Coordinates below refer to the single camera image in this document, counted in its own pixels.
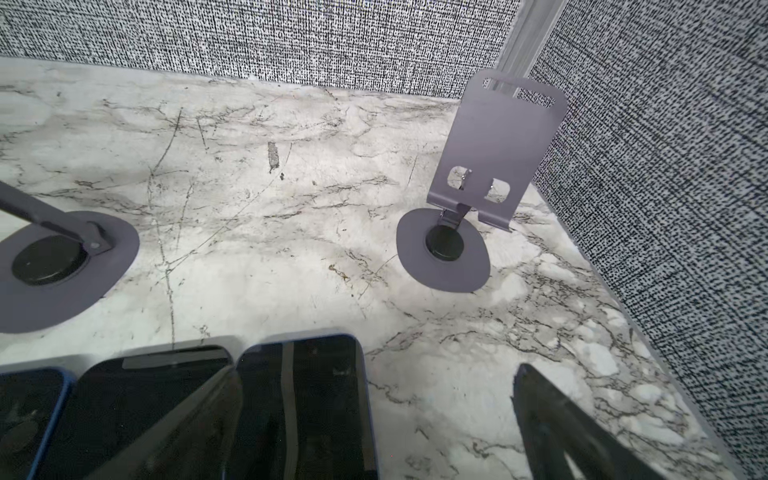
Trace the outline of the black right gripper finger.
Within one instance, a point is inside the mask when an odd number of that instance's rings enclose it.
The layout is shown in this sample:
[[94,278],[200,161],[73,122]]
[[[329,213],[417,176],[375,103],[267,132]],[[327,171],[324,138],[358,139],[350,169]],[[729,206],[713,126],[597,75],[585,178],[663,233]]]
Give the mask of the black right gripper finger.
[[587,479],[659,479],[528,363],[518,368],[511,397],[532,477],[572,479],[573,461]]

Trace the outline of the black phone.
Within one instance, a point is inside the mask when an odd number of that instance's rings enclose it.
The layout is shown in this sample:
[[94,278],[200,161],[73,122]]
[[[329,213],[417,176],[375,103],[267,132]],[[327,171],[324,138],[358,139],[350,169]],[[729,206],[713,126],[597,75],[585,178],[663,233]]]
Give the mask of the black phone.
[[75,383],[61,368],[1,375],[1,477],[33,479]]
[[254,345],[225,479],[376,479],[362,348],[349,334]]
[[84,478],[231,363],[213,345],[96,364],[74,386],[35,477]]

